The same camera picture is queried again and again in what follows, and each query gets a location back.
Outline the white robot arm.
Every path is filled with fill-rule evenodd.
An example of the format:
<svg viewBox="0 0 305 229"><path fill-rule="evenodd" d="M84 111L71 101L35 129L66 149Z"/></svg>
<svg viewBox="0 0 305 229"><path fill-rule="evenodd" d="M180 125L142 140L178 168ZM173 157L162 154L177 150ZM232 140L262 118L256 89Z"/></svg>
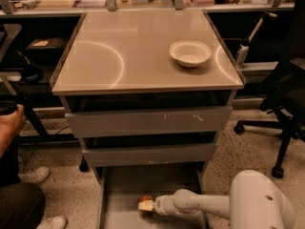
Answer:
<svg viewBox="0 0 305 229"><path fill-rule="evenodd" d="M199 195L179 189L157 198L143 196L138 210L184 219L208 213L227 219L230 229L294 229L295 226L292 203L268 177L255 170L238 173L228 196Z"/></svg>

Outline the person's hand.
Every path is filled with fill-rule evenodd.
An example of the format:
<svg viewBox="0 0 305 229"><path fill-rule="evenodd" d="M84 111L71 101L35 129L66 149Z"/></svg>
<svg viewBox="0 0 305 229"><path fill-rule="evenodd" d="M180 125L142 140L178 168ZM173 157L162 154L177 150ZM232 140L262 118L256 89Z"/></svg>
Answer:
<svg viewBox="0 0 305 229"><path fill-rule="evenodd" d="M24 107L17 105L12 114L0 116L0 151L4 153L13 139L22 131L26 123Z"/></svg>

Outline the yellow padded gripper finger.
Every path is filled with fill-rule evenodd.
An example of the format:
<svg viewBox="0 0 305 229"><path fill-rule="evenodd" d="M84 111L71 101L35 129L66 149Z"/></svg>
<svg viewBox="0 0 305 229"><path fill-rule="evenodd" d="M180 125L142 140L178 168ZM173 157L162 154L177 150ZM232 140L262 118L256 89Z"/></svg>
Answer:
<svg viewBox="0 0 305 229"><path fill-rule="evenodd" d="M152 212L154 210L153 200L143 200L138 203L138 209L144 212Z"/></svg>

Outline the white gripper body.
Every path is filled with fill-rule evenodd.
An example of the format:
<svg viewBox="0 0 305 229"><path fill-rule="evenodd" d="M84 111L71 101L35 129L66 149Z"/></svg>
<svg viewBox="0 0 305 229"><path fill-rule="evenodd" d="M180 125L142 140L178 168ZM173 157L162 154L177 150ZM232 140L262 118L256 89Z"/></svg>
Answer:
<svg viewBox="0 0 305 229"><path fill-rule="evenodd" d="M159 196L154 200L154 211L161 216L169 216L175 213L173 195Z"/></svg>

